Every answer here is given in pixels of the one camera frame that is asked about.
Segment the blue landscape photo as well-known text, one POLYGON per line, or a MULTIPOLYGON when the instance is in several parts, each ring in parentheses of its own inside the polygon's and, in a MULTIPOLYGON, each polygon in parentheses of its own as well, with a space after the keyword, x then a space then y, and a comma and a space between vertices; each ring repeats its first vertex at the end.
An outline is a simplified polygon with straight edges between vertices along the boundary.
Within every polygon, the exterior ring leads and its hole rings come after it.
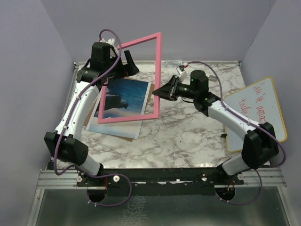
MULTIPOLYGON (((153 90, 154 85, 147 81, 120 79, 110 82, 106 91, 103 118, 143 115, 150 100, 150 92, 153 90)), ((141 130, 141 121, 97 123, 100 98, 95 100, 93 108, 86 118, 84 124, 86 130, 113 135, 130 141, 137 139, 141 130)))

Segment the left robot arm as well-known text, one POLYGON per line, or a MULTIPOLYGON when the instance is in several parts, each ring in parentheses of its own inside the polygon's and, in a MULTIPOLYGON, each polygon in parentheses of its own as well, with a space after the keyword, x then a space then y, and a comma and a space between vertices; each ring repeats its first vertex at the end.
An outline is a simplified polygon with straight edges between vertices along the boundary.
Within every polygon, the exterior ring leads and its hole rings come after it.
POLYGON ((92 45, 91 58, 78 71, 75 90, 61 122, 44 137, 52 157, 74 164, 88 174, 87 179, 94 186, 103 182, 103 165, 89 155, 88 146, 80 141, 84 122, 107 81, 139 72, 128 50, 124 52, 127 64, 122 63, 114 42, 102 39, 92 45))

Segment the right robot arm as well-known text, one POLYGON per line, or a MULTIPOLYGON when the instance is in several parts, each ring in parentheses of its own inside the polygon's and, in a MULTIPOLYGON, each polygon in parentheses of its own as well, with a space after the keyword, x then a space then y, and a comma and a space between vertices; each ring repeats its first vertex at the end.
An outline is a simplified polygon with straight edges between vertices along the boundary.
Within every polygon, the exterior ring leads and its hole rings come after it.
POLYGON ((202 70, 190 74, 189 85, 182 83, 179 76, 172 76, 168 83, 153 91, 153 95, 168 101, 179 97, 191 99, 199 112, 219 121, 243 141, 241 154, 218 167, 216 179, 221 184, 227 184, 241 171, 258 169, 279 153, 273 126, 268 122, 255 122, 225 105, 209 91, 209 79, 202 70))

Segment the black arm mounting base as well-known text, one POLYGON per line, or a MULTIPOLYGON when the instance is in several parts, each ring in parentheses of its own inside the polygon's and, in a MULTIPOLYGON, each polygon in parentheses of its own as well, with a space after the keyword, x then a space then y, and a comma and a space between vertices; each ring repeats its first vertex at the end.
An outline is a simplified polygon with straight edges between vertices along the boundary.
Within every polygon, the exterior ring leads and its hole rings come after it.
POLYGON ((110 196, 167 196, 167 195, 214 195, 215 187, 242 185, 240 173, 228 176, 216 167, 201 168, 141 168, 103 169, 107 178, 91 178, 83 175, 78 187, 110 196))

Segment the small label card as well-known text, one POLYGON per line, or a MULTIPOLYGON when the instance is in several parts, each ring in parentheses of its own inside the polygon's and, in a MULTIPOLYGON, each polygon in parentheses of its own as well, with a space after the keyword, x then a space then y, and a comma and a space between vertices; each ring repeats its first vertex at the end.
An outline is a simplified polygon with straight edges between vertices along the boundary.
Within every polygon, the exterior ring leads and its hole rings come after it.
POLYGON ((176 69, 182 64, 183 61, 163 61, 161 67, 162 69, 176 69))

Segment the white marker eraser piece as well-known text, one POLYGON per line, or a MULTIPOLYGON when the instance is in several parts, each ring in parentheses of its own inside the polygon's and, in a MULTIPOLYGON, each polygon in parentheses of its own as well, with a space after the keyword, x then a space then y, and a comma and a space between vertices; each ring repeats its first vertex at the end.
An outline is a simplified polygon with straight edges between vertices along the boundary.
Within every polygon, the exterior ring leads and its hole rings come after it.
POLYGON ((213 76, 213 75, 209 75, 209 76, 208 76, 208 79, 209 79, 210 81, 217 82, 217 78, 216 78, 215 76, 213 76))

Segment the yellow rimmed whiteboard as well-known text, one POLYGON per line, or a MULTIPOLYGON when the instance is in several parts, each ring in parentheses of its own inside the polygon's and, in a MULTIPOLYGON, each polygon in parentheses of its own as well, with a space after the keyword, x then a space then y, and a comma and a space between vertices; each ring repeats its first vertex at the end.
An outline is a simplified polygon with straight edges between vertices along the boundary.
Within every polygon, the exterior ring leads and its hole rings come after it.
POLYGON ((260 124, 269 122, 278 141, 287 139, 273 78, 266 77, 223 98, 225 104, 260 124))

